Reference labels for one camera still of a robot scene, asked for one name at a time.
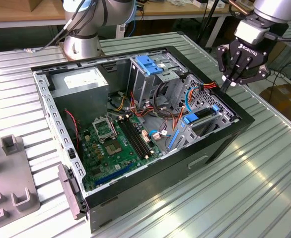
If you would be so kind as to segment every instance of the red cable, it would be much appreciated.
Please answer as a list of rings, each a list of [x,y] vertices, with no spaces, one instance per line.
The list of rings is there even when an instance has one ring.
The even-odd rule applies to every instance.
[[[74,118],[74,116],[67,110],[65,110],[65,112],[70,115],[70,117],[73,120],[73,123],[75,125],[75,130],[76,130],[76,141],[77,141],[77,149],[78,149],[78,145],[79,145],[79,136],[78,136],[78,129],[77,129],[77,124],[76,124],[76,119]]]

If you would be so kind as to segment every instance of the expansion slot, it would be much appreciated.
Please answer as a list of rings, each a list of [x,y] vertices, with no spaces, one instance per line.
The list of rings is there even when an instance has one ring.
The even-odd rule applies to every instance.
[[[105,183],[105,182],[108,182],[109,180],[112,180],[112,179],[114,179],[114,178],[116,178],[116,177],[118,177],[118,176],[123,175],[124,173],[128,172],[129,168],[130,168],[133,164],[134,164],[134,163],[131,163],[131,164],[127,165],[126,167],[124,167],[124,168],[122,168],[122,169],[120,169],[120,170],[118,170],[118,171],[116,171],[116,172],[114,172],[114,173],[112,173],[112,174],[110,174],[110,175],[108,175],[108,176],[106,176],[106,177],[103,177],[103,178],[101,178],[101,179],[98,179],[97,181],[95,181],[95,185],[96,185],[96,186],[97,186],[97,185],[100,185],[100,184]]]
[[[146,146],[145,142],[138,135],[134,126],[129,120],[119,121],[118,124],[140,159],[145,159],[146,156],[151,155],[151,152]]]

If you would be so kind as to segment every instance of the metal bracket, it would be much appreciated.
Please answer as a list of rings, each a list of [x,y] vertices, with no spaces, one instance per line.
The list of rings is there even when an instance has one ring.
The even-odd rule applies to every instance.
[[[81,203],[81,207],[79,206],[80,202],[77,200],[76,193],[79,193],[80,189],[75,178],[73,177],[73,173],[71,170],[68,170],[66,166],[60,164],[58,165],[57,174],[61,181],[72,215],[75,220],[79,220],[86,215],[87,210],[84,202]]]

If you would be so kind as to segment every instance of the black cable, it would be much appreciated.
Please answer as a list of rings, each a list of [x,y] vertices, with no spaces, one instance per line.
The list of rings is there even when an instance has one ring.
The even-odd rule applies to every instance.
[[[201,22],[201,25],[200,25],[200,28],[199,28],[199,34],[197,35],[197,38],[199,38],[199,36],[202,34],[202,26],[203,26],[203,23],[204,23],[204,18],[205,18],[205,15],[206,15],[206,11],[207,11],[208,4],[209,4],[209,1],[207,1],[206,6],[205,6],[205,11],[204,11],[203,19],[202,19],[202,22]]]
[[[87,15],[88,11],[90,10],[90,8],[92,7],[92,5],[89,5],[88,9],[86,10],[85,14]],[[96,6],[95,6],[95,9],[94,9],[94,12],[92,13],[92,15],[90,16],[90,18],[78,29],[76,30],[76,34],[78,34],[93,18],[94,18],[94,15],[95,15],[95,11],[96,11]]]
[[[275,85],[275,83],[276,83],[276,80],[277,80],[279,74],[283,71],[284,68],[286,68],[286,67],[287,67],[288,65],[290,65],[290,64],[291,64],[291,61],[289,61],[287,64],[285,64],[285,66],[283,66],[283,67],[279,70],[279,73],[276,75],[275,80],[274,80],[274,82],[273,82],[273,86],[271,87],[271,90],[270,90],[270,96],[269,96],[269,99],[268,99],[268,103],[270,103],[270,100],[271,100],[271,97],[272,97],[272,94],[273,94],[274,85]]]
[[[291,38],[278,37],[277,41],[291,42]]]
[[[211,11],[210,11],[210,13],[209,13],[209,15],[207,17],[206,23],[205,23],[204,28],[203,28],[203,31],[202,31],[203,33],[206,31],[206,28],[207,28],[208,24],[210,23],[210,21],[212,19],[212,16],[214,14],[214,11],[215,11],[215,9],[217,7],[218,2],[219,2],[219,0],[215,0],[213,6],[211,8]],[[200,36],[198,36],[197,41],[196,41],[198,44],[202,40],[202,37],[203,37],[203,34],[201,34]]]
[[[95,15],[95,10],[96,10],[96,7],[95,7],[95,10],[93,12],[93,14],[90,16],[90,18],[79,28],[77,29],[76,31],[74,30],[82,21],[83,19],[87,16],[88,12],[90,11],[90,9],[96,4],[96,1],[91,1],[87,10],[85,11],[85,13],[83,14],[83,16],[81,16],[81,18],[74,24],[74,26],[71,27],[71,29],[64,35],[62,36],[61,38],[59,38],[57,41],[56,41],[56,44],[58,44],[62,39],[66,38],[67,36],[75,36],[77,35],[94,17]]]
[[[79,9],[81,8],[81,6],[84,4],[84,2],[85,2],[85,0],[82,0],[81,2],[80,2],[80,4],[78,5],[78,7],[77,7],[77,9],[76,9],[76,11],[75,11],[75,13],[72,15],[72,17],[71,17],[71,20],[73,21],[74,19],[75,19],[75,17],[77,16],[77,14],[78,14],[78,11],[79,11]],[[69,22],[68,23],[66,23],[66,25],[63,27],[63,29],[49,42],[49,43],[47,43],[44,47],[42,47],[42,48],[40,48],[39,50],[35,50],[35,49],[31,49],[31,48],[27,48],[27,49],[24,49],[24,51],[26,51],[26,52],[29,52],[29,53],[35,53],[35,52],[39,52],[39,51],[42,51],[42,50],[44,50],[44,49],[46,49],[47,47],[49,47],[57,38],[59,38],[59,36],[66,30],[66,28],[67,28],[67,24],[69,24]]]

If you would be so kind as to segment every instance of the metal table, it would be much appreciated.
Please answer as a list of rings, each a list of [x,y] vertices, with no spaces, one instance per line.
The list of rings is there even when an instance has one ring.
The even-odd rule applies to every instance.
[[[102,41],[106,54],[174,45],[212,80],[216,61],[184,35],[148,35]],[[57,176],[54,148],[31,66],[65,61],[59,48],[36,54],[0,53],[0,136],[23,137],[41,208],[5,227],[0,237],[90,237],[75,221]],[[247,87],[228,94],[255,122],[221,155],[95,237],[291,237],[291,123]]]

